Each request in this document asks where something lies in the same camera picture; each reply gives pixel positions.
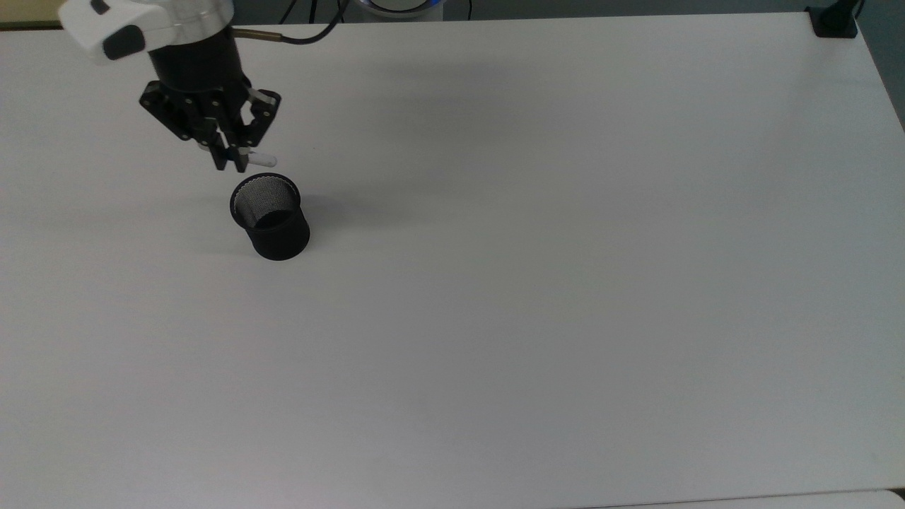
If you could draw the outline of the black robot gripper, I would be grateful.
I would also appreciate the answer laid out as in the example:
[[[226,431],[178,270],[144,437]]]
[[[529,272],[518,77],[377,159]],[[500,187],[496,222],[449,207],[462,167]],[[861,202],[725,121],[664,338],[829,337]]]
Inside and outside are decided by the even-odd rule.
[[[230,157],[238,173],[249,165],[276,167],[278,158],[257,148],[276,119],[281,96],[249,90],[232,27],[197,42],[153,49],[148,57],[158,80],[146,84],[139,103],[160,124],[207,151],[217,171],[228,161],[219,129],[232,129]],[[243,120],[245,105],[249,122]]]

